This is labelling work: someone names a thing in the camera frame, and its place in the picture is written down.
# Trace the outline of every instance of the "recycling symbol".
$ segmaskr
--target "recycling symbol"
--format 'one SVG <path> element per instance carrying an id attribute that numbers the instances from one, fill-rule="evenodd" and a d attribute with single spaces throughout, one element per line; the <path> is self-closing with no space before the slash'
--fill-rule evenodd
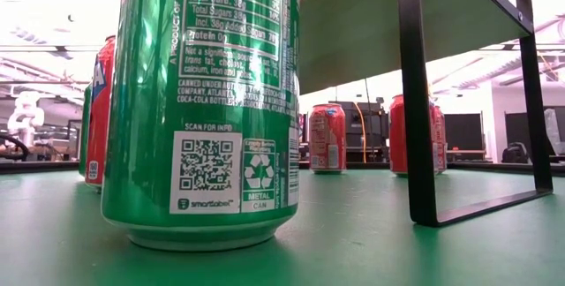
<path id="1" fill-rule="evenodd" d="M 267 189 L 273 182 L 275 171 L 266 154 L 254 154 L 250 166 L 245 167 L 244 176 L 251 189 Z"/>

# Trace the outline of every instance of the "green tabletop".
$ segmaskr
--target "green tabletop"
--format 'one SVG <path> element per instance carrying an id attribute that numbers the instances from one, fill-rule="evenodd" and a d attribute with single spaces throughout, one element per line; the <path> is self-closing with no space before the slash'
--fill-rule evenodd
<path id="1" fill-rule="evenodd" d="M 0 177 L 0 285 L 560 285 L 565 179 L 555 195 L 442 229 L 414 225 L 406 179 L 301 172 L 298 214 L 230 252 L 140 248 L 100 215 L 77 172 Z M 439 207 L 533 187 L 531 176 L 449 170 Z"/>

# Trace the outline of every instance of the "white robot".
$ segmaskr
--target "white robot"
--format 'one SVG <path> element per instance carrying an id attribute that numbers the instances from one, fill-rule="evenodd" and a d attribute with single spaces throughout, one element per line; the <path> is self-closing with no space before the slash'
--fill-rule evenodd
<path id="1" fill-rule="evenodd" d="M 16 99 L 16 109 L 8 119 L 8 133 L 27 147 L 34 145 L 35 127 L 43 125 L 45 112 L 37 107 L 37 92 L 22 92 Z"/>

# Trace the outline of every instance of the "shelf underside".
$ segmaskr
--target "shelf underside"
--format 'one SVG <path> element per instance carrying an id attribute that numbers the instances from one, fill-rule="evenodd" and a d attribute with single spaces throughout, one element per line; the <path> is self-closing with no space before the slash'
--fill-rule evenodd
<path id="1" fill-rule="evenodd" d="M 427 61 L 531 31 L 508 0 L 422 0 L 422 9 Z M 397 0 L 301 0 L 299 62 L 301 94 L 398 70 Z"/>

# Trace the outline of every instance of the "can bottom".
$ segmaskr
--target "can bottom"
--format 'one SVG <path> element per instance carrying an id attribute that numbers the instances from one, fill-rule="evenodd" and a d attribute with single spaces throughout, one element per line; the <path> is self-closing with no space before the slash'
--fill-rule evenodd
<path id="1" fill-rule="evenodd" d="M 157 228 L 111 222 L 126 227 L 128 238 L 142 247 L 174 252 L 214 252 L 265 242 L 289 219 L 290 216 L 252 224 L 202 228 Z"/>
<path id="2" fill-rule="evenodd" d="M 213 252 L 228 251 L 246 246 L 257 245 L 261 242 L 267 241 L 273 237 L 274 234 L 275 230 L 270 230 L 258 236 L 218 242 L 167 241 L 141 237 L 134 233 L 128 235 L 128 238 L 130 238 L 130 240 L 136 245 L 155 250 L 175 252 Z"/>
<path id="3" fill-rule="evenodd" d="M 408 172 L 397 172 L 397 171 L 393 171 L 393 173 L 394 173 L 397 177 L 408 177 Z"/>
<path id="4" fill-rule="evenodd" d="M 101 194 L 102 193 L 102 185 L 101 184 L 89 184 L 88 182 L 85 182 L 85 184 L 87 184 L 89 187 L 93 188 L 96 193 Z"/>
<path id="5" fill-rule="evenodd" d="M 344 170 L 339 169 L 313 169 L 312 171 L 316 175 L 339 175 L 344 172 Z"/>

